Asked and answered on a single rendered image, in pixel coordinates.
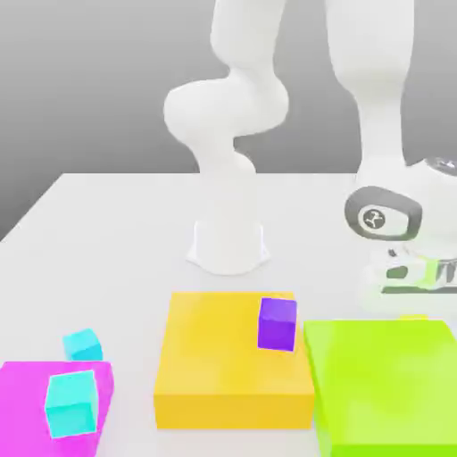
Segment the large lime green box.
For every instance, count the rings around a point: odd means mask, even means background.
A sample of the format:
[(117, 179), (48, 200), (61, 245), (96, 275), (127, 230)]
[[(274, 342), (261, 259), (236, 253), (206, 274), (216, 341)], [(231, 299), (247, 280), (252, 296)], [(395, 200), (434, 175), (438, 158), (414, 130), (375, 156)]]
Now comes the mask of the large lime green box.
[(457, 457), (457, 339), (441, 320), (307, 320), (320, 457)]

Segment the large orange box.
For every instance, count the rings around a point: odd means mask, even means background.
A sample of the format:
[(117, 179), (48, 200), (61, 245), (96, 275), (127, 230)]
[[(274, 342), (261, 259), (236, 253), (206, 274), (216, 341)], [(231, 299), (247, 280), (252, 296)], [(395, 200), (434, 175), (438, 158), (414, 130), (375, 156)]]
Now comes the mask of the large orange box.
[(159, 429), (312, 426), (303, 333), (291, 352), (257, 345), (262, 292), (175, 292), (154, 385)]

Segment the large magenta box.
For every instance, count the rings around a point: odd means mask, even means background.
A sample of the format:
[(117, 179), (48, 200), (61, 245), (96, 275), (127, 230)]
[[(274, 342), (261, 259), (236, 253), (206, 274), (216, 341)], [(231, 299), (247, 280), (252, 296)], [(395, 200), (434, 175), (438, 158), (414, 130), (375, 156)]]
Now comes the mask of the large magenta box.
[[(92, 370), (99, 407), (95, 433), (52, 439), (45, 402), (53, 375)], [(0, 367), (0, 457), (96, 457), (114, 380), (107, 361), (7, 361)]]

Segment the small cyan cube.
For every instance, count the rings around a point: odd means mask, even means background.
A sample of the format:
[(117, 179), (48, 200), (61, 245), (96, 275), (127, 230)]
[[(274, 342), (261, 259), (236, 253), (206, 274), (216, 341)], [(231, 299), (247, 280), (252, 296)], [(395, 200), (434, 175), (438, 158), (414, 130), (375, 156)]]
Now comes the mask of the small cyan cube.
[(68, 361), (101, 361), (102, 346), (91, 328), (85, 328), (62, 338), (63, 349)]
[(45, 413), (52, 439), (95, 433), (98, 407), (98, 390), (92, 370), (49, 378)]

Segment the small purple cube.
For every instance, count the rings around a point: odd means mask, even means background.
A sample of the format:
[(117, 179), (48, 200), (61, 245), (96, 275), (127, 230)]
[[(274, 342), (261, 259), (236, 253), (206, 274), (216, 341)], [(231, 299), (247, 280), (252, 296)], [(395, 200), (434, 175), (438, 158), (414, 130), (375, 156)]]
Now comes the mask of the small purple cube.
[(260, 349), (293, 352), (296, 321), (296, 300), (263, 297), (258, 317), (257, 346)]

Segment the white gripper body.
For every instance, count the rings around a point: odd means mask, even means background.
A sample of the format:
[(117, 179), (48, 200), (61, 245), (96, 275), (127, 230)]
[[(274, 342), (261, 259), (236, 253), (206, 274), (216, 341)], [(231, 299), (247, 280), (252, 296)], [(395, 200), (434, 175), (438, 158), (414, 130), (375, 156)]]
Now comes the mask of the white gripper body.
[(413, 286), (362, 285), (361, 308), (374, 317), (426, 316), (435, 320), (457, 320), (457, 283), (437, 289)]

